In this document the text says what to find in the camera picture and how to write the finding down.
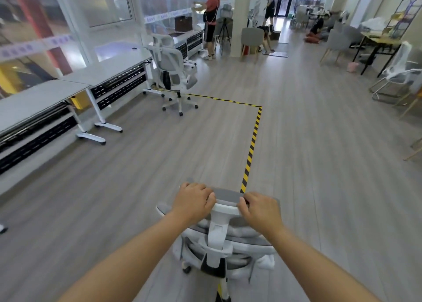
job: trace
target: white plastic bag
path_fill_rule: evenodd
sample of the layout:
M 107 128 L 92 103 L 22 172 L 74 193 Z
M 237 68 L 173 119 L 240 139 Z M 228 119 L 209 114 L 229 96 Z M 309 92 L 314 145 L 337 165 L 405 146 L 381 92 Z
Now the white plastic bag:
M 371 29 L 372 31 L 382 31 L 387 27 L 385 19 L 382 17 L 370 18 L 369 20 L 362 22 L 362 26 Z

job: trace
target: wooden table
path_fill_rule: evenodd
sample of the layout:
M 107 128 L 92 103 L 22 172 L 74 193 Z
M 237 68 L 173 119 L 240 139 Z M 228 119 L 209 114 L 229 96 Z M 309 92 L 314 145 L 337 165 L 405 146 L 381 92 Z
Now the wooden table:
M 363 35 L 363 38 L 362 38 L 362 41 L 360 42 L 359 48 L 357 49 L 357 52 L 356 52 L 356 55 L 355 55 L 355 58 L 353 59 L 353 61 L 356 60 L 356 58 L 359 55 L 359 52 L 362 48 L 362 45 L 366 41 L 370 41 L 370 42 L 375 43 L 375 47 L 372 50 L 372 53 L 369 55 L 368 59 L 366 60 L 365 67 L 363 68 L 361 75 L 365 72 L 368 65 L 372 64 L 376 54 L 390 55 L 391 56 L 388 59 L 387 63 L 385 63 L 385 65 L 383 66 L 382 70 L 379 72 L 377 77 L 380 77 L 382 72 L 385 70 L 387 65 L 390 63 L 390 61 L 393 59 L 394 55 L 397 53 L 398 49 L 400 48 L 402 40 L 396 39 L 396 38 L 390 38 L 388 36 L 378 36 L 378 35 L 375 35 L 374 33 L 371 33 L 371 32 L 361 32 L 361 34 Z M 393 53 L 384 53 L 384 52 L 378 53 L 378 50 L 384 45 L 397 45 L 397 48 L 394 50 Z

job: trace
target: black shorts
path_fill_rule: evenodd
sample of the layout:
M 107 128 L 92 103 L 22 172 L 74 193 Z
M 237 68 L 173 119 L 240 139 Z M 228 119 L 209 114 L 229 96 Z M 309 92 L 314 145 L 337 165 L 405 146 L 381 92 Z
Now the black shorts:
M 276 9 L 275 7 L 267 7 L 267 10 L 265 11 L 265 18 L 270 18 L 270 17 L 274 17 L 276 13 Z
M 215 25 L 205 24 L 205 42 L 210 43 L 214 38 Z

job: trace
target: chair caster wheel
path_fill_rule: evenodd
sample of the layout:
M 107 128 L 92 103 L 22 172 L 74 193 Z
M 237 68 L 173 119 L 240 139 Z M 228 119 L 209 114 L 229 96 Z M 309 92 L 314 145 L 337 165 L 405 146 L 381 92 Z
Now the chair caster wheel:
M 187 268 L 183 269 L 183 273 L 184 274 L 189 274 L 190 271 L 192 271 L 192 267 L 191 266 L 188 266 Z

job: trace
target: brown box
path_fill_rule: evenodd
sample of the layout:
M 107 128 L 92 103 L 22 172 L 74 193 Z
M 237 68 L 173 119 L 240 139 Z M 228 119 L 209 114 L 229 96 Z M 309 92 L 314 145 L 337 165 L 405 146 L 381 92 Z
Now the brown box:
M 189 32 L 193 30 L 191 16 L 179 16 L 174 19 L 175 32 Z

